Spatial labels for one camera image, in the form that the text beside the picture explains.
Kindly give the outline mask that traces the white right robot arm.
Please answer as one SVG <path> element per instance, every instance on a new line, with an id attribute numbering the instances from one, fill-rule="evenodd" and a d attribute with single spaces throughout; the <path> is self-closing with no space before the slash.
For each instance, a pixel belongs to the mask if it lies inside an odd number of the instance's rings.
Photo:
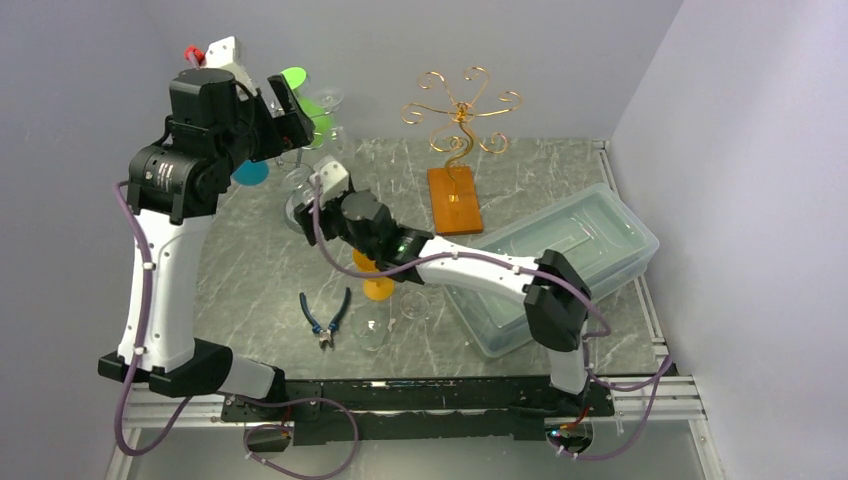
<path id="1" fill-rule="evenodd" d="M 515 257 L 461 246 L 399 224 L 369 191 L 330 197 L 306 187 L 293 193 L 292 214 L 311 245 L 324 250 L 341 239 L 360 250 L 373 267 L 356 277 L 459 287 L 522 306 L 532 338 L 548 352 L 555 409 L 574 415 L 588 404 L 585 322 L 596 308 L 562 253 Z"/>

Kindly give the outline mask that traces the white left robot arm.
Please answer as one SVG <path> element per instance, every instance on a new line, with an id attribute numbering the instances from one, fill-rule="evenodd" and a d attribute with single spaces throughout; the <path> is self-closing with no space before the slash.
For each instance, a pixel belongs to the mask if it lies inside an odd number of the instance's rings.
<path id="1" fill-rule="evenodd" d="M 161 137 L 132 158 L 127 180 L 116 188 L 135 257 L 124 335 L 99 359 L 102 377 L 145 383 L 170 398 L 248 397 L 264 420 L 285 411 L 283 370 L 199 339 L 193 326 L 202 248 L 232 174 L 314 138 L 313 122 L 285 78 L 273 75 L 269 85 L 279 113 L 227 70 L 188 69 L 170 82 Z"/>

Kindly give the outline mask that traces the ribbed clear wine glass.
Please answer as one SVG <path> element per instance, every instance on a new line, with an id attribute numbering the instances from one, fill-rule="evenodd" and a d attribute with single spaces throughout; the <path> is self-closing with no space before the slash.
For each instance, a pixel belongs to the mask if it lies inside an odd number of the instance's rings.
<path id="1" fill-rule="evenodd" d="M 304 194 L 311 195 L 310 177 L 314 174 L 314 170 L 309 165 L 301 165 L 290 171 L 285 179 L 284 186 L 289 189 L 289 196 L 284 205 L 284 222 L 287 227 L 296 233 L 302 233 L 302 229 L 298 225 L 293 216 L 294 206 L 303 200 Z"/>

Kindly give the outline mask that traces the orange frosted wine glass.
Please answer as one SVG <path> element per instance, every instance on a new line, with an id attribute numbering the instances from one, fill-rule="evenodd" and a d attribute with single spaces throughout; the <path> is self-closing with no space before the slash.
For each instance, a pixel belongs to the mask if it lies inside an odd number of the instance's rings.
<path id="1" fill-rule="evenodd" d="M 361 273 L 378 273 L 376 263 L 360 251 L 354 249 L 352 258 Z M 363 280 L 363 293 L 372 301 L 382 302 L 389 299 L 395 288 L 395 282 L 388 277 L 368 278 Z"/>

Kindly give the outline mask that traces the blue wine glass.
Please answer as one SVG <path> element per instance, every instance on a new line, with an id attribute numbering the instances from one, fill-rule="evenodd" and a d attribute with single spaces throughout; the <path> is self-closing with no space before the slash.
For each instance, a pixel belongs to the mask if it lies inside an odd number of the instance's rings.
<path id="1" fill-rule="evenodd" d="M 253 187 L 263 183 L 269 174 L 270 168 L 266 161 L 246 161 L 232 173 L 231 178 L 239 185 Z"/>

